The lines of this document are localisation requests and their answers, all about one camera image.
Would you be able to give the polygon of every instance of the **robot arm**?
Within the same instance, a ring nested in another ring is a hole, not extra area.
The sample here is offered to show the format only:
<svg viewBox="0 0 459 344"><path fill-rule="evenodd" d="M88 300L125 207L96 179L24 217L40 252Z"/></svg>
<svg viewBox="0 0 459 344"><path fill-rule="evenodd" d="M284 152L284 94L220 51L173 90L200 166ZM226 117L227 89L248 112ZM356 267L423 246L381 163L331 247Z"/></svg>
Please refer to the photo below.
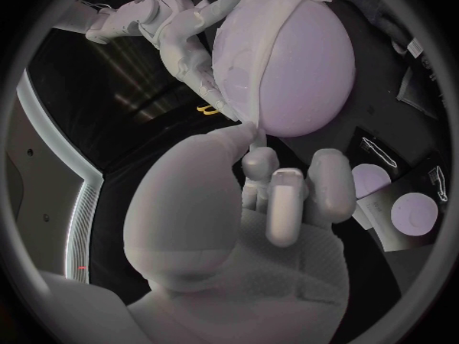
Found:
<svg viewBox="0 0 459 344"><path fill-rule="evenodd" d="M85 34L98 44L115 37L144 36L160 50L169 73L187 84L197 95L226 117L237 121L216 87L212 59L196 34L225 18L240 0L134 0L119 9L97 11L75 2L54 25L65 31Z"/></svg>

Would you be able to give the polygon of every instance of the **large ball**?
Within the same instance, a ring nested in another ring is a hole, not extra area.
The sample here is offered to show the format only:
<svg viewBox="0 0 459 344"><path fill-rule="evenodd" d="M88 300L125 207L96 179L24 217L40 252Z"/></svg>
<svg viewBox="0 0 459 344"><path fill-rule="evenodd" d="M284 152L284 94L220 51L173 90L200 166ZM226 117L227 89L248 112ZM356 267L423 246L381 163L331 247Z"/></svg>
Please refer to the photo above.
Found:
<svg viewBox="0 0 459 344"><path fill-rule="evenodd" d="M306 135L330 122L346 102L355 77L353 48L325 3L302 0L278 30L257 83L251 77L256 49L269 29L278 29L267 15L273 1L242 0L228 15L214 43L214 76L239 119L252 120L250 93L260 85L260 127L279 137Z"/></svg>

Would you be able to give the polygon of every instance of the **led light strip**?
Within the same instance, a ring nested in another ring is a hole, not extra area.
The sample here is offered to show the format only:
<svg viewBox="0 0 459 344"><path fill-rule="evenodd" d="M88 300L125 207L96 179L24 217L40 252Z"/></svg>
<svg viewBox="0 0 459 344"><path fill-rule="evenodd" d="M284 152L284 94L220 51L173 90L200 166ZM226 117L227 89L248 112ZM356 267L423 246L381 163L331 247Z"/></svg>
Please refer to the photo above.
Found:
<svg viewBox="0 0 459 344"><path fill-rule="evenodd" d="M103 175L62 135L44 111L27 70L18 84L18 98L45 144L83 179L69 221L63 271L68 279L89 283L91 226Z"/></svg>

